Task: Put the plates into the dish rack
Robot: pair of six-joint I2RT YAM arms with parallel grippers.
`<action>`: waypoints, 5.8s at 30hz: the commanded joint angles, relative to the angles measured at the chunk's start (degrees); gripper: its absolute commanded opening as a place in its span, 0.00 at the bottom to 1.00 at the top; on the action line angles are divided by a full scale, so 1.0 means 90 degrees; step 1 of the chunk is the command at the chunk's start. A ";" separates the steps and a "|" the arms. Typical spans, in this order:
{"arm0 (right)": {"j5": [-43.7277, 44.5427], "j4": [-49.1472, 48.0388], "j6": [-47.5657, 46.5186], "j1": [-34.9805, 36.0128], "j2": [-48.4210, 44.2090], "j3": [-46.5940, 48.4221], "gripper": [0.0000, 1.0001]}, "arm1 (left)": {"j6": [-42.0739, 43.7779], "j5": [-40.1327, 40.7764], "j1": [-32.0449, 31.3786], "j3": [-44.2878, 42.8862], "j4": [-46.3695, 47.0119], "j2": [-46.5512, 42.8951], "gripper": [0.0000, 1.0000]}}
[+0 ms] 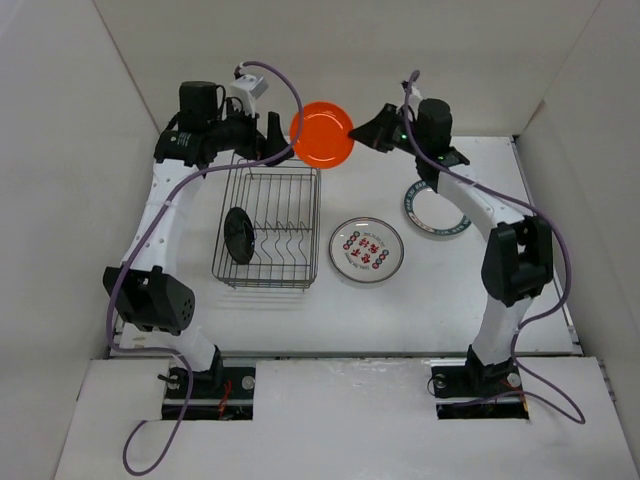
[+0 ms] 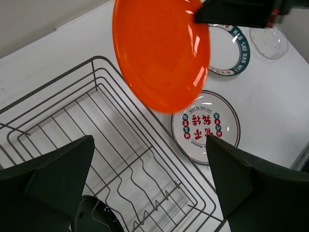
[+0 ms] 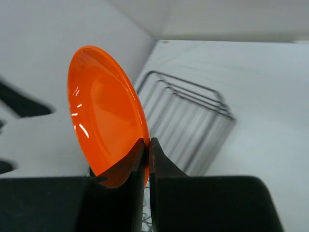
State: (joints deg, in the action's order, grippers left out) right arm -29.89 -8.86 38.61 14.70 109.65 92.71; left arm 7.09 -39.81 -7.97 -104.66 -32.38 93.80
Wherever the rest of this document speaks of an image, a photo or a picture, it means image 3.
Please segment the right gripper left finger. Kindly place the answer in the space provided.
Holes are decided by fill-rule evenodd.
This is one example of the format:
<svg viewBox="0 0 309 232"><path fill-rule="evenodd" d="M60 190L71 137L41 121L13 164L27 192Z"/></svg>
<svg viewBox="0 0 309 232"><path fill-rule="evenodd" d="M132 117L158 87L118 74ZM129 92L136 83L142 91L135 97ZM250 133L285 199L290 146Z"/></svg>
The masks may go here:
<svg viewBox="0 0 309 232"><path fill-rule="evenodd" d="M3 178L3 232L139 232L144 196L144 141L91 178Z"/></svg>

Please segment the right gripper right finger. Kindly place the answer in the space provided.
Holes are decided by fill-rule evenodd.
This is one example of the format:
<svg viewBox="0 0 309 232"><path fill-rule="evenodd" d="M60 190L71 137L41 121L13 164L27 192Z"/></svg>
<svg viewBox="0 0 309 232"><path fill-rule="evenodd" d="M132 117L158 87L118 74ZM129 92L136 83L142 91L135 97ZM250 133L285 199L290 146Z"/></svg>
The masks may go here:
<svg viewBox="0 0 309 232"><path fill-rule="evenodd" d="M254 176L188 176L149 147L150 205L156 232L281 232L266 185Z"/></svg>

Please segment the orange plate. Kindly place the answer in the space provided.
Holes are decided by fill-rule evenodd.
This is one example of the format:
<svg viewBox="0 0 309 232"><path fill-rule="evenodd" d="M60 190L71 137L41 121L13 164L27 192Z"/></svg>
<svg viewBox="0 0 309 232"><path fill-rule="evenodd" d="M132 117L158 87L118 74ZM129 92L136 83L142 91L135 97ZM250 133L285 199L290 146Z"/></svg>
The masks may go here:
<svg viewBox="0 0 309 232"><path fill-rule="evenodd" d="M131 153L150 136L139 97L124 70L106 51L81 47L72 57L67 79L70 116L82 152L102 184L125 183L135 164Z"/></svg>

